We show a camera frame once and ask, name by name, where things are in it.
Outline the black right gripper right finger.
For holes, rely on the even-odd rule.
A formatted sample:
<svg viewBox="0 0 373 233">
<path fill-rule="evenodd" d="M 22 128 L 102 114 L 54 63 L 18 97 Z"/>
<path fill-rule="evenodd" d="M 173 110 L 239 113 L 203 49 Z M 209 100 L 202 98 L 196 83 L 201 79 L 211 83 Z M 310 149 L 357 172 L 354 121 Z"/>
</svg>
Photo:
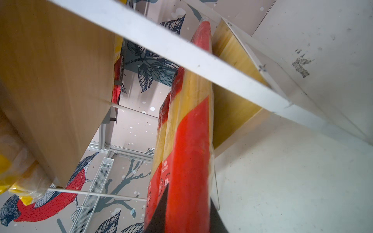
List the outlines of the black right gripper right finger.
<svg viewBox="0 0 373 233">
<path fill-rule="evenodd" d="M 224 223 L 222 222 L 218 211 L 213 203 L 213 200 L 210 199 L 210 233 L 228 233 Z"/>
</svg>

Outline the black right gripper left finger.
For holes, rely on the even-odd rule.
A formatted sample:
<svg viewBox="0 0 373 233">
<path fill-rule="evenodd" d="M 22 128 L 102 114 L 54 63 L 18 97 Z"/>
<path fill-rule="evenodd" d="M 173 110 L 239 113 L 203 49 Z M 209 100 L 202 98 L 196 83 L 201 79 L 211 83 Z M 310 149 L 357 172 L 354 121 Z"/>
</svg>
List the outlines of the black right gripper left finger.
<svg viewBox="0 0 373 233">
<path fill-rule="evenodd" d="M 165 188 L 165 192 L 161 196 L 160 202 L 155 210 L 155 213 L 148 224 L 144 228 L 144 233 L 165 233 L 165 217 L 167 208 L 169 186 Z"/>
</svg>

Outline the red pasta bag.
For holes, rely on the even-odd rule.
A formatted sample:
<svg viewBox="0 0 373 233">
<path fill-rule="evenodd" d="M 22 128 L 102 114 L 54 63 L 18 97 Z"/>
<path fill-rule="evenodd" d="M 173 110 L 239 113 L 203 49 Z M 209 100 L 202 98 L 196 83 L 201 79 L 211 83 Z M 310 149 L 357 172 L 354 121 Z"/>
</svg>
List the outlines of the red pasta bag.
<svg viewBox="0 0 373 233">
<path fill-rule="evenodd" d="M 112 103 L 117 104 L 119 100 L 119 96 L 121 93 L 121 85 L 122 85 L 122 61 L 123 56 L 120 55 L 118 60 L 114 64 L 114 87 L 112 91 Z"/>
<path fill-rule="evenodd" d="M 151 169 L 151 179 L 148 186 L 147 204 L 145 210 L 144 229 L 151 222 L 153 214 L 157 207 L 158 190 L 160 184 L 161 167 L 164 154 L 164 145 L 166 138 L 168 113 L 171 93 L 169 93 L 159 109 L 159 119 L 157 126 L 156 145 L 153 155 L 153 164 Z"/>
<path fill-rule="evenodd" d="M 213 157 L 212 82 L 180 67 L 169 106 L 162 191 L 166 192 L 165 232 L 208 233 Z"/>
</svg>

